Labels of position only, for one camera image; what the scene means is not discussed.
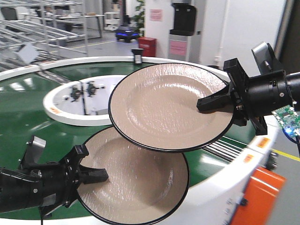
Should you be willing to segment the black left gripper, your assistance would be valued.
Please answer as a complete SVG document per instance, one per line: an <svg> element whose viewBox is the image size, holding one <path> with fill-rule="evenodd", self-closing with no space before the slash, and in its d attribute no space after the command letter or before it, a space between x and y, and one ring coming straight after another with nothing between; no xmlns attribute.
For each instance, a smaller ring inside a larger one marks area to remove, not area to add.
<svg viewBox="0 0 300 225"><path fill-rule="evenodd" d="M85 145L75 145L58 162L47 162L30 167L30 174L39 181L31 185L37 192L30 194L30 207L57 208L70 207L77 199L79 184L105 182L109 178L105 168L91 168L80 165L88 156Z"/></svg>

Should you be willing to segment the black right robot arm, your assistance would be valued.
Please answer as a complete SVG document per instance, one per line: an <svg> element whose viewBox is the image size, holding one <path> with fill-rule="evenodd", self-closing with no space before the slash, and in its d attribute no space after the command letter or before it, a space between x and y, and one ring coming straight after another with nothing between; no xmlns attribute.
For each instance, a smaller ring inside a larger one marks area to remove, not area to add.
<svg viewBox="0 0 300 225"><path fill-rule="evenodd" d="M237 106L255 127L256 135L266 135L267 125L264 116L283 106L296 103L300 108L300 74L286 74L277 60L263 60L258 63L261 72L258 76L248 77L237 58L224 62L232 87L230 90L238 97Z"/></svg>

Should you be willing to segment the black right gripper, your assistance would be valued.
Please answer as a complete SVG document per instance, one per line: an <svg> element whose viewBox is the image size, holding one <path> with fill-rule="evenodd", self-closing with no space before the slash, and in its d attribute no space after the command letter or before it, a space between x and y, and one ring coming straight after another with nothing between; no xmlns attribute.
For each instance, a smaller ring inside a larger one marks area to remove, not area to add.
<svg viewBox="0 0 300 225"><path fill-rule="evenodd" d="M228 73L233 91L242 105L242 111L255 127L256 135L266 135L267 125L264 116L293 102L291 91L283 69L271 70L263 75L248 77L237 58L224 62L224 71ZM200 113L233 112L230 85L197 100L196 107Z"/></svg>

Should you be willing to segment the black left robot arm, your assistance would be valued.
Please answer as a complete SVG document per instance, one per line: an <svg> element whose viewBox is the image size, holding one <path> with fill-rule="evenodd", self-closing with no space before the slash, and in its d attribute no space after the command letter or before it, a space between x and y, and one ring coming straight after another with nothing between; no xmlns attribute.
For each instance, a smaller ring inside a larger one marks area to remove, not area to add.
<svg viewBox="0 0 300 225"><path fill-rule="evenodd" d="M171 88L117 85L109 99L112 126L76 145L58 162L36 163L31 143L18 170L0 170L0 210L39 207L48 214L78 199L94 216L117 212L150 220L176 210L189 185L184 152L216 141L233 123L230 97L195 99Z"/></svg>

